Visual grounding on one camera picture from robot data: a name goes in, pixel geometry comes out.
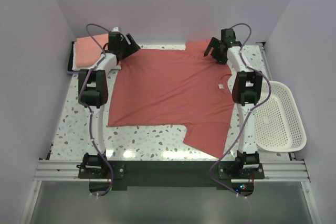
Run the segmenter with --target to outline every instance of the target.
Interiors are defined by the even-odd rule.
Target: folded pink towel
[[[94,38],[101,46],[108,42],[108,34],[95,35]],[[101,54],[101,49],[90,36],[77,39],[75,50],[77,68],[92,66],[99,60]]]

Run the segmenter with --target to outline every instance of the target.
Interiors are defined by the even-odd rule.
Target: cable
[[[90,77],[92,71],[94,71],[94,70],[98,67],[98,65],[99,65],[99,64],[106,58],[106,52],[105,52],[104,48],[98,43],[98,41],[97,41],[97,40],[93,37],[93,35],[90,33],[90,31],[89,31],[89,26],[97,26],[97,27],[100,27],[100,28],[104,29],[104,30],[107,31],[107,32],[109,32],[109,30],[106,29],[106,28],[104,28],[104,27],[102,27],[102,26],[100,26],[100,25],[97,25],[97,24],[92,24],[92,23],[91,23],[91,24],[87,24],[87,25],[86,25],[86,31],[88,32],[89,36],[93,39],[93,41],[100,47],[100,49],[102,50],[104,56],[103,56],[100,60],[98,60],[98,61],[93,65],[92,68],[89,69],[89,71],[88,71],[88,73],[87,73],[87,75],[86,75],[86,77],[85,77],[83,86],[82,86],[82,88],[81,88],[81,90],[80,90],[80,92],[79,92],[79,95],[78,95],[78,102],[79,102],[81,105],[87,107],[87,108],[89,109],[89,111],[90,111],[90,118],[89,118],[89,135],[90,135],[90,139],[91,139],[91,141],[92,141],[92,144],[93,144],[94,148],[96,149],[96,151],[98,152],[99,156],[100,156],[100,157],[104,160],[104,162],[107,164],[107,166],[108,166],[108,168],[109,168],[109,170],[110,170],[110,172],[111,172],[111,182],[110,182],[109,187],[106,189],[106,191],[104,191],[104,192],[102,192],[102,193],[100,193],[100,194],[97,194],[98,197],[101,197],[101,196],[104,196],[105,194],[107,194],[107,193],[111,190],[111,188],[112,188],[112,183],[113,183],[113,169],[112,169],[110,163],[108,162],[108,160],[107,160],[107,159],[104,157],[104,155],[100,152],[100,150],[98,149],[98,147],[97,147],[97,145],[96,145],[96,143],[95,143],[95,141],[94,141],[95,138],[94,138],[93,135],[92,135],[92,117],[93,117],[93,111],[92,111],[92,109],[90,108],[89,105],[87,105],[86,103],[84,103],[84,102],[81,101],[81,97],[83,96],[84,89],[85,89],[85,87],[86,87],[86,85],[87,85],[87,83],[88,83],[88,80],[89,80],[89,77]]]
[[[247,200],[247,203],[248,203],[248,205],[249,205],[249,208],[250,208],[250,215],[249,215],[249,217],[248,217],[248,220],[247,220],[247,222],[246,223],[249,223],[249,221],[250,221],[250,219],[251,219],[251,212],[252,212],[252,210],[251,210],[251,204],[250,204],[250,202],[249,202],[249,200],[245,197],[245,196],[243,196],[243,195],[241,195],[241,194],[238,194],[236,191],[234,191],[232,188],[230,188],[229,186],[227,186],[227,185],[225,185],[225,184],[223,184],[222,182],[220,182],[219,180],[217,180],[217,179],[215,179],[214,177],[213,177],[213,175],[212,175],[212,171],[213,171],[213,169],[220,163],[220,161],[231,151],[231,149],[235,146],[235,144],[238,142],[238,140],[240,139],[240,136],[242,135],[242,133],[243,133],[243,130],[244,130],[244,128],[245,128],[245,125],[246,125],[246,123],[247,123],[247,120],[248,120],[248,118],[250,117],[250,115],[251,115],[251,113],[253,112],[253,110],[255,110],[256,108],[258,108],[259,106],[261,106],[261,105],[263,105],[265,102],[267,102],[268,101],[268,99],[270,98],[270,96],[271,96],[271,83],[269,82],[269,80],[268,80],[268,78],[261,72],[261,71],[258,71],[258,70],[256,70],[256,69],[254,69],[254,68],[252,68],[252,67],[250,67],[250,66],[248,66],[247,65],[247,63],[245,62],[245,60],[244,60],[244,58],[243,58],[243,55],[242,55],[242,50],[243,50],[243,47],[245,46],[245,43],[249,40],[249,38],[251,37],[251,34],[252,34],[252,29],[251,29],[251,27],[249,26],[249,25],[247,25],[247,24],[245,24],[245,23],[238,23],[238,24],[236,24],[236,25],[234,25],[234,26],[232,26],[232,27],[230,27],[230,28],[234,28],[234,27],[236,27],[236,26],[239,26],[239,25],[244,25],[244,26],[247,26],[248,27],[248,29],[249,29],[249,35],[247,36],[247,38],[245,39],[245,41],[242,43],[242,46],[240,47],[240,50],[239,50],[239,56],[240,56],[240,59],[242,60],[242,62],[243,62],[243,64],[244,64],[244,66],[247,68],[247,69],[250,69],[250,70],[252,70],[252,71],[255,71],[255,72],[257,72],[257,73],[259,73],[259,74],[261,74],[261,76],[266,80],[266,82],[267,82],[267,84],[268,84],[268,95],[267,95],[267,97],[261,102],[261,103],[259,103],[259,104],[257,104],[257,105],[255,105],[248,113],[247,113],[247,116],[246,116],[246,118],[245,118],[245,120],[244,120],[244,122],[243,122],[243,124],[242,124],[242,127],[240,128],[240,131],[239,131],[239,133],[238,133],[238,136],[237,136],[237,138],[234,140],[234,142],[232,143],[232,145],[227,149],[227,151],[211,166],[211,168],[210,168],[210,170],[209,170],[209,176],[210,176],[210,178],[214,181],[214,182],[216,182],[216,183],[218,183],[218,184],[220,184],[221,186],[224,186],[226,189],[228,189],[228,190],[230,190],[231,192],[233,192],[234,194],[236,194],[237,196],[241,196],[241,197],[244,197],[246,200]]]

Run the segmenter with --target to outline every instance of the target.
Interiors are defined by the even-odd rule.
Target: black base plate
[[[129,186],[156,187],[215,187],[226,189],[209,177],[209,169],[213,161],[109,161],[113,168],[113,190],[127,190]],[[232,162],[220,162],[221,167],[230,167]],[[232,187],[231,179],[224,178],[214,169],[213,176],[222,179],[222,183]],[[255,178],[262,178],[260,173]],[[79,171],[78,178],[108,179],[109,174],[99,175]]]
[[[234,161],[220,162],[218,165],[218,174],[220,179],[251,179],[254,175],[254,179],[264,179],[264,168],[262,164],[259,164],[258,169],[241,169],[236,173],[230,171],[234,166]]]

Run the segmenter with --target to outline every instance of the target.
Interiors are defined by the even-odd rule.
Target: metal frame
[[[38,194],[41,189],[42,181],[34,180],[31,185],[28,199],[26,201],[26,206],[24,208],[20,224],[30,224],[31,218],[33,216],[33,212],[35,209],[36,201],[38,198]]]
[[[76,165],[79,165],[80,163],[81,161],[41,160],[38,162],[34,180],[106,182],[106,179],[78,178],[79,170],[76,168]],[[255,182],[309,182],[309,176],[304,161],[262,162],[262,165],[264,167],[265,179],[255,179]],[[232,179],[232,182],[245,181],[247,180]]]
[[[270,80],[272,76],[270,74],[268,62],[264,46],[262,43],[258,43],[263,61],[265,63],[267,75]],[[52,161],[52,160],[40,160],[38,162],[33,184],[28,195],[27,203],[23,212],[23,216],[20,224],[29,224],[33,216],[38,194],[41,188],[41,182],[43,181],[65,181],[65,182],[106,182],[106,179],[79,179],[78,169],[76,165],[81,161]],[[310,179],[307,172],[307,168],[304,161],[286,161],[286,162],[262,162],[264,167],[265,179],[255,179],[256,183],[266,182],[301,182],[302,190],[304,192],[307,206],[310,212],[310,216],[313,224],[321,224],[321,218],[318,213],[317,204],[312,194],[310,187]],[[245,179],[232,179],[232,183],[246,182]]]

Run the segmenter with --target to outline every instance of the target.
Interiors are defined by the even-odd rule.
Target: white plastic basket
[[[256,143],[270,152],[294,152],[307,142],[298,108],[290,89],[271,81],[269,100],[256,109]],[[268,95],[268,85],[263,82],[260,101]]]

